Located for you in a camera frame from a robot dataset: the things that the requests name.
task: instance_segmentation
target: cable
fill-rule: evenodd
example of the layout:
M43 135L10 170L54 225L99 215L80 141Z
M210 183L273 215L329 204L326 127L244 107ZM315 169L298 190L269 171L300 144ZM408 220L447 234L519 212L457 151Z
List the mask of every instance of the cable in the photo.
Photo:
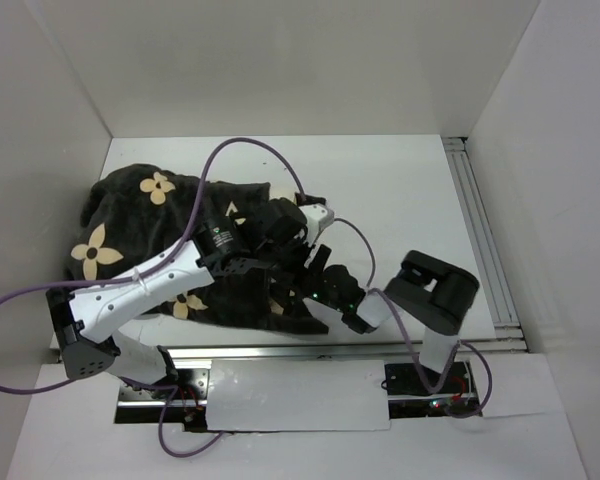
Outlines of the cable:
M220 145L218 145L211 152L211 154L207 158L207 161L204 164L202 173L200 174L200 184L198 187L198 191L196 192L195 200L193 202L193 207L191 208L191 214L189 215L189 221L187 222L187 226L185 227L184 232L182 233L182 236L178 240L178 243L176 244L175 248L173 250L171 250L171 252L168 255L166 255L166 257L161 262L159 262L157 265L155 265L151 268L148 268L147 270L142 272L140 274L140 278L145 278L149 275L154 274L155 272L159 271L160 269L162 269L165 265L167 265L169 262L171 262L171 260L178 255L180 250L182 250L182 248L184 247L184 244L189 240L189 237L191 236L191 232L193 231L196 217L198 215L198 211L200 210L200 204L202 202L202 194L206 187L205 182L207 179L207 173L209 172L209 168L211 167L211 164L213 163L215 158L218 156L218 154L225 147L227 147L233 143L249 143L251 145L256 145L260 148L263 148L263 149L267 150L268 152L270 152L271 154L273 154L278 160L280 160L284 164L284 166L287 168L287 170L293 177L294 181L296 182L296 185L298 186L298 191L299 191L299 194L302 197L302 199L306 199L306 194L305 194L304 188L302 187L302 183L300 182L300 179L298 178L298 175L296 174L296 172L293 170L293 167L291 167L291 164L289 164L287 159L285 159L273 147L270 147L266 143L261 142L259 140L255 140L253 138L235 137L235 138L230 138L228 140L225 140L224 142L220 143ZM19 297L21 295L26 295L28 293L33 293L33 292L39 292L41 290L49 290L51 288L86 288L86 287L93 287L96 285L102 285L102 286L120 285L120 284L125 284L125 283L131 283L134 281L135 281L135 279L132 277L121 277L121 278L115 278L115 279L112 278L112 279L107 279L107 280L68 280L68 281L62 281L62 282L45 283L45 284L36 285L33 287L21 288L21 289L13 291L11 293L8 293L6 295L3 295L2 297L0 297L0 305L4 304L10 300L13 300L14 298ZM0 392L9 393L11 395L35 395L38 393L45 393L45 392L50 392L52 390L56 390L58 388L64 387L65 385L69 385L72 382L73 382L73 380L65 380L65 381L57 383L55 385L49 385L49 386L41 387L41 388L26 388L26 389L10 388L10 387L5 387L5 386L0 385Z
M451 397L452 402L457 402L458 400L460 400L462 398L462 395L464 395L465 392L467 391L467 386L465 385L464 380L462 380L460 377L451 377L451 381L459 383L460 386L462 387L462 390L460 391L460 393Z
M369 275L369 280L367 280L367 288L369 288L371 286L371 283L373 282L373 278L376 276L376 256L373 253L373 248L371 248L371 244L369 243L369 240L367 239L367 237L365 237L364 233L362 233L362 231L358 227L356 227L352 222L350 222L349 220L346 220L344 218L339 218L339 217L334 218L333 223L336 223L336 222L344 223L345 225L348 225L349 227L351 227L358 234L358 236L362 239L362 241L364 242L364 244L367 247L367 250L369 250L369 256L371 257L371 274ZM316 239L313 241L314 244L318 242L318 239L324 232L325 232L325 230L323 230L322 232L320 232L318 234Z
M162 450L164 450L165 453L167 453L168 455L171 455L174 458L193 457L195 455L198 455L198 454L204 452L211 446L213 446L218 440L220 440L222 435L224 435L224 432L218 433L216 436L211 438L211 440L209 440L207 443L205 443L204 445L202 445L201 447L199 447L195 450L192 450L191 452L176 452L174 450L171 450L171 447L169 447L169 445L167 445L167 443L164 439L164 416L167 413L167 409L169 408L169 405L173 401L173 398L178 393L178 390L180 389L180 387L178 385L149 385L147 383L136 382L135 380L131 380L130 378L126 378L126 377L120 377L120 380L122 380L123 382L125 382L133 387L142 388L144 390L158 390L158 391L169 391L170 390L171 391L171 393L167 397L167 400L164 402L164 406L162 407L162 410L160 411L160 418L158 420L158 441L160 442L160 446L162 447Z

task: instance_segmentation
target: floral pattern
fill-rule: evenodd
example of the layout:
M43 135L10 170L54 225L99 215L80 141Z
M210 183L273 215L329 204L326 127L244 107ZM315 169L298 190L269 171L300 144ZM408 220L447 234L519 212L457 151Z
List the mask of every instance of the floral pattern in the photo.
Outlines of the floral pattern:
M101 223L91 232L89 242L73 247L71 256L82 261L82 273L85 280L96 280L98 278L98 265L112 265L124 257L113 248L103 247L106 237L104 223Z
M150 193L149 198L154 205L162 205L167 201L167 193L176 189L176 186L160 172L155 172L153 178L145 178L140 182L140 190Z
M189 318L189 309L206 310L207 307L197 295L178 295L171 300L173 302L173 316L180 320Z

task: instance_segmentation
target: white surface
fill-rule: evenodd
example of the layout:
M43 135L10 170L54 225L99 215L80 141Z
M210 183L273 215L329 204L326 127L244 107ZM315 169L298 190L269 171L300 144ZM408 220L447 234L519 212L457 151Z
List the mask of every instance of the white surface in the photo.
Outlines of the white surface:
M336 216L344 217L367 235L378 269L375 286L384 287L400 268L409 250L421 250L458 265L476 276L478 268L464 224L458 196L440 137L309 136L258 137L291 162L309 194L327 197ZM103 176L132 163L153 163L180 174L199 175L207 156L223 139L114 139ZM224 150L210 170L210 179L229 182L294 183L283 165L253 145L236 144ZM333 248L332 263L347 265L360 283L370 271L369 254L349 227L335 224L320 237ZM280 345L399 342L395 322L387 321L368 335L359 335L341 322L336 312L310 302L310 310L331 328L329 335L292 337L236 330L161 316L133 321L123 328L129 336L165 346ZM421 340L424 326L405 317L409 333ZM494 338L483 290L464 322L466 339Z
M388 430L382 360L214 360L207 426L243 432Z
M0 0L0 296L56 280L109 136L21 0ZM52 326L42 294L0 308L0 383L31 388ZM29 397L0 393L0 479Z
M45 366L40 384L61 378L61 365ZM239 434L176 460L160 449L156 425L112 424L117 392L115 379L99 375L34 397L9 480L586 478L562 413L400 420L379 432ZM209 437L169 425L166 438L186 451Z
M600 480L600 0L542 2L469 147L525 334Z
M115 137L467 135L537 0L28 0Z
M485 416L564 412L544 355L499 354L488 355L487 360L493 373L493 393ZM482 397L487 390L487 374L477 357L471 357L470 363Z

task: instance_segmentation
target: black towel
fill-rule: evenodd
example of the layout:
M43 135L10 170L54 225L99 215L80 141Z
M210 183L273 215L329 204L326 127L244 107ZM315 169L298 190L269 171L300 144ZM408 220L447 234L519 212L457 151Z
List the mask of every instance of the black towel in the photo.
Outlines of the black towel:
M97 182L82 209L83 231L67 257L69 278L112 278L173 245L186 227L199 185L198 177L144 164L116 170ZM248 215L268 202L270 191L268 183L207 182L204 195L219 211L239 221L241 213ZM328 333L302 301L282 306L274 302L270 286L266 271L251 270L182 292L154 311L225 327Z

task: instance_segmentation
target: purple cable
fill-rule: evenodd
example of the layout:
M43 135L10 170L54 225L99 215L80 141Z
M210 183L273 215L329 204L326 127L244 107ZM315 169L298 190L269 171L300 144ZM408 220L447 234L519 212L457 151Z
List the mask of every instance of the purple cable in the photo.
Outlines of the purple cable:
M369 243L369 240L367 240L367 237L364 236L364 233L362 233L362 231L352 222L345 220L344 218L334 218L333 223L336 222L344 223L345 225L353 228L353 230L355 230L355 232L360 236L364 244L367 246L367 250L369 250L369 255L371 256L371 274L369 275L369 280L367 280L367 288L369 288L371 286L371 282L373 282L373 278L376 276L376 256L373 253L373 248L371 248L371 244ZM316 243L324 232L325 230L320 232L313 242Z
M444 366L442 373L440 374L440 378L438 379L438 383L436 383L434 386L432 386L429 383L429 379L427 378L427 374L425 373L422 364L420 363L420 360L418 358L419 355L418 355L418 353L416 353L415 349L413 348L413 343L411 342L411 337L409 337L409 333L407 332L407 329L404 327L404 324L402 323L402 320L400 319L400 314L398 313L398 310L396 309L393 302L389 299L387 294L384 293L379 288L372 288L371 290L369 290L369 293L370 294L371 293L378 294L380 296L380 298L382 298L385 301L385 303L387 304L387 307L389 307L389 310L391 311L393 318L395 319L396 323L398 324L398 329L400 330L400 333L402 334L402 338L404 340L405 345L407 346L407 350L409 350L409 355L413 358L413 366L415 367L416 372L418 373L418 376L420 377L420 381L422 382L422 385L427 390L427 392L429 392L430 394L432 394L432 395L436 394L442 389L442 386L444 385L445 381L447 380L447 376L449 375L449 370L451 369L451 366L453 365L453 361L455 359L458 348L460 347L461 344L464 345L465 347L467 347L469 350L471 350L473 353L475 353L478 356L478 358L484 365L484 368L487 372L487 393L485 394L484 399L482 400L482 403L480 405L478 405L478 407L476 407L475 410L468 412L468 413L455 414L450 411L449 407L447 407L445 409L445 413L447 415L449 415L450 417L454 417L454 418L469 418L469 417L473 417L475 415L479 415L480 412L482 412L484 407L487 405L487 403L491 399L491 393L493 391L493 373L491 372L489 363L487 362L487 359L484 357L484 355L482 353L480 353L478 351L478 349L475 348L473 345L471 345L469 342L461 340L451 350L451 353L449 354L447 363Z
M178 255L178 253L180 253L180 250L182 250L182 247L184 246L185 242L187 242L189 240L189 237L191 236L191 233L193 232L193 227L194 227L196 217L198 215L198 210L200 210L200 204L202 202L202 194L205 189L205 181L207 179L207 173L209 172L209 168L211 167L211 164L213 163L213 161L215 160L217 155L225 147L231 145L232 143L249 143L251 145L256 145L258 147L261 147L261 148L267 150L268 152L272 153L278 160L280 160L284 164L284 166L287 168L287 170L289 170L289 173L291 174L294 181L296 182L296 185L298 186L298 191L300 193L300 196L303 199L306 198L306 194L304 192L304 188L302 187L302 183L300 182L300 179L298 178L298 175L296 174L296 172L291 167L291 164L289 164L289 162L273 147L270 147L266 143L261 142L259 140L254 140L252 138L246 138L246 137L235 137L235 138L230 138L228 140L225 140L211 152L211 154L209 155L209 158L207 158L207 161L204 164L204 168L202 169L202 174L200 175L200 186L198 188L198 191L196 192L196 197L193 202L193 207L191 209L191 215L189 216L189 221L187 223L187 226L186 226L184 232L182 233L182 236L180 237L180 240L178 240L178 243L176 244L175 248L171 251L171 253L169 253L169 255L167 255L157 265L142 272L140 274L140 278L145 278L149 275L152 275L152 274L156 273L158 270L160 270L162 267L167 265L176 255ZM124 284L124 283L131 283L133 281L135 281L135 280L132 277L120 277L120 278L115 278L115 279L112 278L112 279L107 279L107 280L68 280L68 281L63 281L63 282L45 283L45 284L36 285L33 287L21 288L21 289L13 291L11 293L8 293L8 294L0 297L0 305L8 302L9 300L13 300L14 298L19 297L21 295L25 295L27 293L39 292L41 290L49 290L50 288L86 288L86 287L94 287L96 285L102 285L102 286L104 286L104 285L120 285L120 284ZM9 388L9 387L4 387L4 386L0 385L0 392L9 393L11 395L35 395L37 393L44 393L44 392L50 392L52 390L56 390L58 388L64 387L65 385L68 385L72 382L73 382L73 380L66 380L64 382L60 382L55 385L49 385L49 386L41 387L41 388L27 388L27 389Z
M177 385L160 385L160 386L149 385L146 383L136 382L135 380L131 380L130 378L126 378L126 377L120 377L120 380L122 380L125 383L128 383L131 386L134 386L137 388L142 388L144 390L163 390L163 391L171 390L169 397L164 402L164 407L162 407L162 410L160 411L160 419L158 420L158 441L160 442L160 446L162 447L162 450L164 450L165 453L167 453L168 455L171 455L174 458L193 457L195 455L198 455L199 453L204 452L208 448L210 448L218 440L220 440L220 437L222 437L222 435L224 435L224 432L220 432L215 437L213 437L211 440L209 440L207 443L205 443L201 447L199 447L195 450L192 450L190 452L176 452L174 450L171 450L171 447L169 447L169 445L167 445L167 442L165 442L165 440L164 440L164 416L167 413L167 409L169 408L169 405L173 401L173 397L175 397L175 395L178 393L178 386Z

